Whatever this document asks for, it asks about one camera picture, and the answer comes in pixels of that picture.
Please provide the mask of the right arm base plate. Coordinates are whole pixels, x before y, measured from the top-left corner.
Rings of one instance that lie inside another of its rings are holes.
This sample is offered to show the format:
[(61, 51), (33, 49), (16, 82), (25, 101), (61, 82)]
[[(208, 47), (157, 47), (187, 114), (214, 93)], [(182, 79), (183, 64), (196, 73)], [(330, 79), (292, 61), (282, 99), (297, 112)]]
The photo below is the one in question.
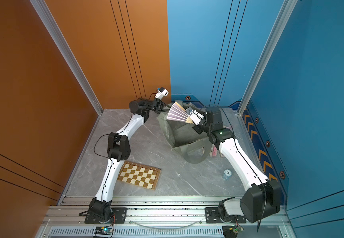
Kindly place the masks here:
[(206, 207), (205, 208), (205, 219), (207, 224), (245, 224), (247, 222), (246, 218), (239, 215), (234, 215), (230, 217), (221, 216), (218, 207)]

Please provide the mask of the pink patterned folding fan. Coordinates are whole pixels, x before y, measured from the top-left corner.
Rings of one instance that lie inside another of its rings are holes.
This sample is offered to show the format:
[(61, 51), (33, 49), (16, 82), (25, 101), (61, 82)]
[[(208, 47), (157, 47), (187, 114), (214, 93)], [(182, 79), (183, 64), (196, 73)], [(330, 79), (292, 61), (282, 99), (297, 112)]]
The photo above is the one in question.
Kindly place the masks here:
[(211, 157), (216, 157), (218, 154), (218, 150), (215, 145), (212, 144), (211, 151), (210, 151), (210, 156)]

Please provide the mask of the olive green tote bag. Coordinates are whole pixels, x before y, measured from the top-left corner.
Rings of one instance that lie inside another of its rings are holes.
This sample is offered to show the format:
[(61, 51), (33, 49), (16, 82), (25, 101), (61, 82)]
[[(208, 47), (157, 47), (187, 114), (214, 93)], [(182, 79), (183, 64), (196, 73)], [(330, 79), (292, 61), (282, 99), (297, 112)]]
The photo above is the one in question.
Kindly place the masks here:
[(180, 154), (191, 164), (203, 162), (210, 154), (212, 144), (205, 132), (198, 134), (193, 124), (170, 121), (167, 112), (157, 116), (160, 128), (172, 151)]

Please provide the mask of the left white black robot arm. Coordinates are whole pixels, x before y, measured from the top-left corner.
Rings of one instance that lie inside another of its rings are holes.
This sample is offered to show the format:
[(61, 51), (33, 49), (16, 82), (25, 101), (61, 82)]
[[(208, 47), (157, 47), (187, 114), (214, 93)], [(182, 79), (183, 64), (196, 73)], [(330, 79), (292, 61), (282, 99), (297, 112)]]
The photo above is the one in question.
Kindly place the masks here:
[(151, 111), (159, 114), (165, 106), (165, 103), (157, 98), (154, 100), (137, 99), (132, 101), (129, 103), (130, 120), (117, 132), (111, 132), (107, 135), (107, 168), (98, 192), (91, 200), (88, 211), (86, 211), (86, 224), (105, 224), (112, 221), (111, 203), (113, 191), (121, 167), (131, 153), (130, 138), (147, 121)]

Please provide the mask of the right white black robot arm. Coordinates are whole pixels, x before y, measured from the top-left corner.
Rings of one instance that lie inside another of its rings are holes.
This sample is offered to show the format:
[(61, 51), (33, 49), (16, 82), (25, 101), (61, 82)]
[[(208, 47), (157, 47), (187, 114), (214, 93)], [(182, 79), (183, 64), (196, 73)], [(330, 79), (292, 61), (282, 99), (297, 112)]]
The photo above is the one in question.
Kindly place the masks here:
[(245, 190), (241, 199), (233, 197), (219, 203), (220, 218), (224, 222), (230, 222), (237, 216), (242, 216), (250, 223), (260, 224), (262, 219), (279, 213), (279, 182), (268, 178), (246, 155), (233, 129), (224, 126), (222, 110), (208, 108), (202, 112), (190, 109), (187, 112), (194, 123), (192, 128), (198, 134), (207, 134), (209, 141), (230, 162)]

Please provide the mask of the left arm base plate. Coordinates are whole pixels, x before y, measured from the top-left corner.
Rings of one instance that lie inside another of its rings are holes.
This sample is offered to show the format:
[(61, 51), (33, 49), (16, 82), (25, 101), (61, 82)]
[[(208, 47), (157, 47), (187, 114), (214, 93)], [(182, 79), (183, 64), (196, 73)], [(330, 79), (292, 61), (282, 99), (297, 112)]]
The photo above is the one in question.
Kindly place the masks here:
[(127, 215), (127, 208), (114, 207), (103, 211), (94, 211), (90, 208), (87, 212), (85, 224), (124, 224)]

